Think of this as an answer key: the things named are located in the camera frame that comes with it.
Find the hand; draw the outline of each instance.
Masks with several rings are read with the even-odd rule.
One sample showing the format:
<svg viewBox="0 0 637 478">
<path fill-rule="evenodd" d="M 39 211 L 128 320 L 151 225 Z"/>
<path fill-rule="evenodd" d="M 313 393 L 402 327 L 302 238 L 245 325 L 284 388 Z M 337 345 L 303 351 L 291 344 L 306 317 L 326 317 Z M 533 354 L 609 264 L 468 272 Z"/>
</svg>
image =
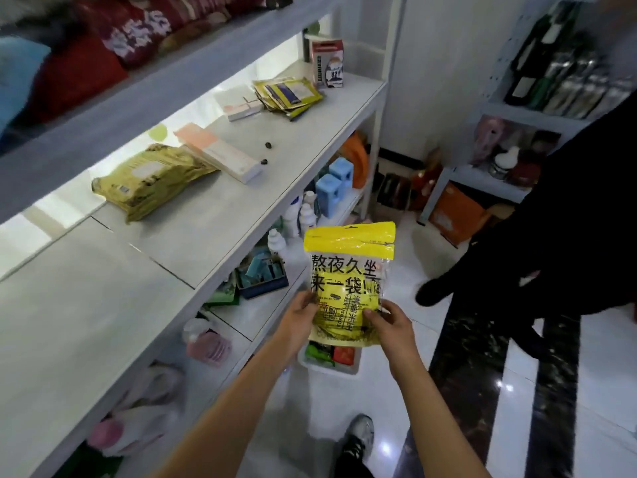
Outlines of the hand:
<svg viewBox="0 0 637 478">
<path fill-rule="evenodd" d="M 380 301 L 383 308 L 389 313 L 378 314 L 369 308 L 363 312 L 378 332 L 380 346 L 389 361 L 389 368 L 397 381 L 416 368 L 424 368 L 416 338 L 413 335 L 413 326 L 402 308 L 389 300 Z"/>
<path fill-rule="evenodd" d="M 290 357 L 299 352 L 312 330 L 312 319 L 319 306 L 310 291 L 298 292 L 281 318 L 275 337 L 287 346 Z"/>
</svg>

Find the forearm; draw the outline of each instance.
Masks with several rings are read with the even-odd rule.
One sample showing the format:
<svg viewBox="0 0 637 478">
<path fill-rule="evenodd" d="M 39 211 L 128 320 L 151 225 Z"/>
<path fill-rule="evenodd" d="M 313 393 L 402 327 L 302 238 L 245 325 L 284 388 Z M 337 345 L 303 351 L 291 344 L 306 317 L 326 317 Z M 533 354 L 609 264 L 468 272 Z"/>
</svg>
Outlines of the forearm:
<svg viewBox="0 0 637 478">
<path fill-rule="evenodd" d="M 488 478 L 433 379 L 421 362 L 402 368 L 396 381 L 427 478 Z"/>
<path fill-rule="evenodd" d="M 291 359 L 275 335 L 172 453 L 156 478 L 233 478 L 276 380 Z"/>
</svg>

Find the person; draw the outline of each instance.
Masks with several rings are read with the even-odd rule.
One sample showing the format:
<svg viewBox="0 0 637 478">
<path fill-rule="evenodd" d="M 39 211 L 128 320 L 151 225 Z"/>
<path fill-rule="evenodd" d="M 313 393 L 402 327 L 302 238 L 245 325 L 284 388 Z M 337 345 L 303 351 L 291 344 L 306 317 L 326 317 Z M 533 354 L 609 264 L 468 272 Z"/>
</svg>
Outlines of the person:
<svg viewBox="0 0 637 478">
<path fill-rule="evenodd" d="M 427 373 L 410 319 L 391 301 L 387 312 L 365 311 L 404 399 L 418 455 L 427 478 L 489 478 Z M 264 411 L 267 397 L 291 359 L 307 341 L 318 306 L 300 292 L 283 314 L 274 336 L 246 364 L 194 429 L 173 451 L 155 478 L 231 478 Z M 364 466 L 373 447 L 371 418 L 357 416 L 346 432 L 334 478 L 367 478 Z"/>
<path fill-rule="evenodd" d="M 637 0 L 600 0 L 615 10 L 608 30 L 618 38 L 637 18 Z M 637 93 L 550 155 L 539 180 L 513 215 L 499 223 L 448 272 L 424 283 L 419 305 L 451 293 L 490 321 L 530 356 L 550 350 L 535 319 L 587 315 L 635 301 L 634 175 L 628 155 Z M 535 278 L 525 285 L 521 279 Z"/>
</svg>

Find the shoe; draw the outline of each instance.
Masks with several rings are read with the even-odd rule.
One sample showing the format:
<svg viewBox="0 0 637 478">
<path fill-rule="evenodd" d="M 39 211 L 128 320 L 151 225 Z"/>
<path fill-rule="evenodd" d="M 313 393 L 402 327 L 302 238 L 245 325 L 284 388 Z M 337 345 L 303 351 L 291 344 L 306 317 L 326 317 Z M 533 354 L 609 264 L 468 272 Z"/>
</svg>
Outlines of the shoe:
<svg viewBox="0 0 637 478">
<path fill-rule="evenodd" d="M 374 446 L 374 422 L 365 414 L 359 414 L 345 432 L 345 445 L 342 454 L 351 454 L 354 458 L 365 461 Z"/>
<path fill-rule="evenodd" d="M 454 293 L 454 283 L 446 275 L 423 283 L 416 294 L 416 303 L 423 307 L 431 307 L 443 298 Z"/>
<path fill-rule="evenodd" d="M 511 338 L 520 346 L 525 353 L 538 361 L 546 361 L 550 356 L 548 344 L 544 337 L 533 329 L 533 327 L 518 328 L 510 333 Z"/>
</svg>

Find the pink soap dispenser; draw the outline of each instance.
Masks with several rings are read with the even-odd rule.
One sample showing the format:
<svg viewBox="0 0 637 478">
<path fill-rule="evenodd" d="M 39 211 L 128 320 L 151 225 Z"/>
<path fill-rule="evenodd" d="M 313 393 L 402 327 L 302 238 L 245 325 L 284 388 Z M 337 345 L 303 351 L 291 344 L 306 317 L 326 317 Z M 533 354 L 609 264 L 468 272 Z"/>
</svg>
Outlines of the pink soap dispenser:
<svg viewBox="0 0 637 478">
<path fill-rule="evenodd" d="M 188 356 L 211 367 L 219 367 L 232 350 L 232 343 L 215 332 L 205 319 L 186 322 L 181 337 Z"/>
</svg>

